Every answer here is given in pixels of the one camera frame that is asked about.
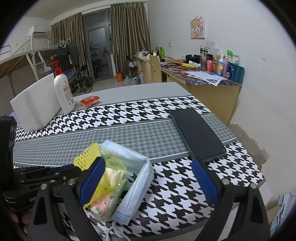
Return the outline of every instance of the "face mask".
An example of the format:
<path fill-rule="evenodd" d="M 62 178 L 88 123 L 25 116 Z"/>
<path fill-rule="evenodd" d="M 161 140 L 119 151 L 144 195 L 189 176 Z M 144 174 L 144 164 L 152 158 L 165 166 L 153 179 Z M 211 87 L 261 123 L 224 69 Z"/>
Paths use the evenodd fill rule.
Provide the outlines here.
<path fill-rule="evenodd" d="M 154 179 L 152 164 L 147 157 L 109 140 L 101 145 L 101 153 L 103 156 L 115 155 L 119 157 L 122 164 L 126 166 L 127 171 L 138 174 L 131 188 L 111 217 L 113 221 L 122 225 L 128 225 L 140 207 Z"/>

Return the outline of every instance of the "smartphone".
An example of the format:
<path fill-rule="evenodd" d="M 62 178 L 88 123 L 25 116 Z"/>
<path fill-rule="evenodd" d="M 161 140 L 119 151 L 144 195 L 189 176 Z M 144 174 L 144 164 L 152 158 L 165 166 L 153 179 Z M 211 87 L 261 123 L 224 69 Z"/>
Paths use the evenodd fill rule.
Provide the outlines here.
<path fill-rule="evenodd" d="M 226 154 L 226 148 L 193 108 L 171 110 L 170 116 L 192 158 L 209 162 Z"/>

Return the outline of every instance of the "hand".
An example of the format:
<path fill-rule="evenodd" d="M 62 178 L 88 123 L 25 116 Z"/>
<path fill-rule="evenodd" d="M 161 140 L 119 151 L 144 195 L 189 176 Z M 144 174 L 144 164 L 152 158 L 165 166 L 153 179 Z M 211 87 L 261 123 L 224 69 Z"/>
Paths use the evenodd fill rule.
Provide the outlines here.
<path fill-rule="evenodd" d="M 10 216 L 15 223 L 19 223 L 19 220 L 18 220 L 17 215 L 15 213 L 11 212 Z M 30 222 L 30 216 L 31 216 L 31 213 L 29 211 L 22 215 L 22 222 L 25 225 L 24 232 L 26 234 L 28 234 L 28 224 Z"/>

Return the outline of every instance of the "mask ear loop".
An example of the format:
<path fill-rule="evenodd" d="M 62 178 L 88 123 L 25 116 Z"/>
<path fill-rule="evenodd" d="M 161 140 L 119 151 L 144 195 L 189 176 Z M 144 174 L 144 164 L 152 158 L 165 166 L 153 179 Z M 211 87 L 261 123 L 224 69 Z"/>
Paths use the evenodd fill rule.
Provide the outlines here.
<path fill-rule="evenodd" d="M 110 228 L 108 228 L 108 230 L 106 231 L 106 241 L 109 241 L 109 233 L 110 231 L 114 229 L 114 231 L 116 230 L 121 236 L 123 236 L 124 238 L 127 239 L 127 241 L 131 241 L 131 239 L 126 236 L 122 231 L 120 231 L 117 226 L 116 226 L 116 221 L 112 221 L 112 226 Z"/>

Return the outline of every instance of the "yellow object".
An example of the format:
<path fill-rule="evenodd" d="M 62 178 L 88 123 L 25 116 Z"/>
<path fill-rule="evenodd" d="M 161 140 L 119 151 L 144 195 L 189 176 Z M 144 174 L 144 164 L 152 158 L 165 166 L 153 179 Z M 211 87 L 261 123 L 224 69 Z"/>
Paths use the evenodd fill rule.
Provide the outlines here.
<path fill-rule="evenodd" d="M 81 169 L 81 171 L 90 168 L 97 157 L 101 157 L 100 145 L 92 143 L 85 151 L 74 158 L 73 164 Z M 107 157 L 105 159 L 106 169 L 102 178 L 94 191 L 94 194 L 89 203 L 85 204 L 86 208 L 93 204 L 98 198 L 103 199 L 106 195 L 114 192 L 118 182 L 121 182 L 125 177 L 126 167 L 121 164 L 117 157 Z"/>
<path fill-rule="evenodd" d="M 195 68 L 193 64 L 182 64 L 182 67 Z"/>

